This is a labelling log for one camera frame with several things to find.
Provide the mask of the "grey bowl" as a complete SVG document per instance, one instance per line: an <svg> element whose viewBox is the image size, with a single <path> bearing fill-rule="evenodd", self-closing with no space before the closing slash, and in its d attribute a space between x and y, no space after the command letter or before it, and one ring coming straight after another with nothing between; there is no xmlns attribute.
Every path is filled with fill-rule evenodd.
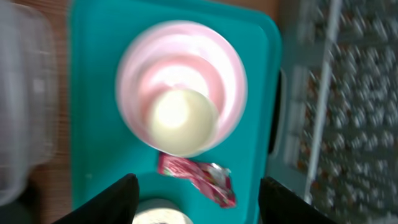
<svg viewBox="0 0 398 224"><path fill-rule="evenodd" d="M132 224L193 224L173 202L153 198L139 203Z"/></svg>

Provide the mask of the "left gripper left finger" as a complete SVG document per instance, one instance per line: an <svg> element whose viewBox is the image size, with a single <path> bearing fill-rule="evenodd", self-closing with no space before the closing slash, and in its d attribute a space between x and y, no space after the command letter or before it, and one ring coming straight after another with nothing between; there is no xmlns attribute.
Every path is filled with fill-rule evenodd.
<svg viewBox="0 0 398 224"><path fill-rule="evenodd" d="M132 224L138 204L138 179L130 173L54 224Z"/></svg>

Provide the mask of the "red snack wrapper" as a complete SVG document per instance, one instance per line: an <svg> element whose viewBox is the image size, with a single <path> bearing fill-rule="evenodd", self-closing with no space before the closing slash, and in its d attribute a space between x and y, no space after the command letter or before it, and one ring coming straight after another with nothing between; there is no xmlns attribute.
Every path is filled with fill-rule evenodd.
<svg viewBox="0 0 398 224"><path fill-rule="evenodd" d="M236 206L230 170L218 164L191 161L161 152L157 171L164 176L189 180L204 196L221 208Z"/></svg>

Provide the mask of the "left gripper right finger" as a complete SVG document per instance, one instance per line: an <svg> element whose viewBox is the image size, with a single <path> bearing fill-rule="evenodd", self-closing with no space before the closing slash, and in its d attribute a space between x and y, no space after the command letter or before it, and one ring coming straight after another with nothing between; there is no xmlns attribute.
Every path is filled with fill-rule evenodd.
<svg viewBox="0 0 398 224"><path fill-rule="evenodd" d="M261 179L258 204L265 224L336 224L272 177Z"/></svg>

